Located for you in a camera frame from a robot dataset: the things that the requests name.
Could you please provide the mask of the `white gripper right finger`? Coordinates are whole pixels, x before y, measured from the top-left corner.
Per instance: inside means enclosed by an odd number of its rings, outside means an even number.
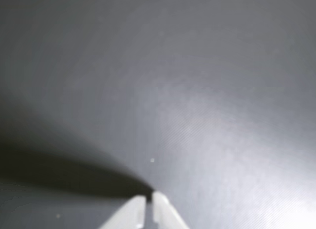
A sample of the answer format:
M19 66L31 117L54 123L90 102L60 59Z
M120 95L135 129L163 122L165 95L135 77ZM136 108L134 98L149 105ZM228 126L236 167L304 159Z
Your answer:
M168 198L161 192L152 194L153 221L159 229L189 229Z

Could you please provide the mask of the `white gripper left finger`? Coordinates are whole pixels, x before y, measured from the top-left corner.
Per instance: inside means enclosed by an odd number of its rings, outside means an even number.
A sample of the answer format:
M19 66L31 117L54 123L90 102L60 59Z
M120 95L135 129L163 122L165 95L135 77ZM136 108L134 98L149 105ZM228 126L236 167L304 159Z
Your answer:
M145 223L146 197L137 195L120 207L99 229L142 229Z

